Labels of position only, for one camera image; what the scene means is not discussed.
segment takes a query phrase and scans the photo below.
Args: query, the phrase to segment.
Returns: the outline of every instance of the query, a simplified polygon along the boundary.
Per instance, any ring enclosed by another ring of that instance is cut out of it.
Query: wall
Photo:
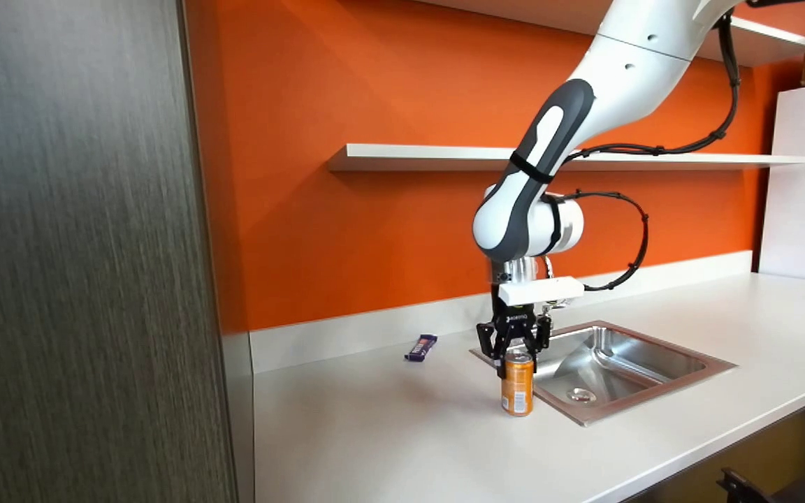
[[[486,290],[470,219],[493,173],[326,173],[325,163],[349,140],[514,146],[586,36],[403,0],[217,0],[201,20],[194,55],[223,332]],[[771,76],[746,71],[741,94],[713,150],[765,150]],[[725,108],[722,68],[697,62],[651,121],[604,140],[687,142]],[[758,238],[761,173],[563,173],[554,184],[572,187],[639,199],[648,263]],[[631,213],[586,205],[586,219],[560,275],[631,259]]]

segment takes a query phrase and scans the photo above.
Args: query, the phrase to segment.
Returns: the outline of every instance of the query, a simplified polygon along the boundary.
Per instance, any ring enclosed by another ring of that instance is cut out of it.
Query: small black object
[[[420,336],[420,342],[413,342],[413,347],[405,353],[405,361],[423,363],[433,343],[435,336]]]

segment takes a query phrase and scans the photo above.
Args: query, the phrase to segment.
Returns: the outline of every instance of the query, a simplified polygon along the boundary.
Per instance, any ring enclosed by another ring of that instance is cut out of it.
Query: wood grain panel
[[[175,0],[0,0],[0,501],[238,501]]]

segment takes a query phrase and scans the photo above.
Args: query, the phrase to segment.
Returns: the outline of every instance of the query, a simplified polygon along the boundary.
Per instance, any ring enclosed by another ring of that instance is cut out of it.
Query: sink basin
[[[727,361],[607,321],[554,332],[537,363],[537,396],[578,424],[732,370]]]

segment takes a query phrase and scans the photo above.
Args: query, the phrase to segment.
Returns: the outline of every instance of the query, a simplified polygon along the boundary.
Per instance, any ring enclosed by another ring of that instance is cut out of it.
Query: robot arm
[[[493,263],[570,249],[560,205],[542,194],[590,138],[651,114],[680,83],[709,29],[736,0],[611,0],[586,55],[542,104],[473,234]]]

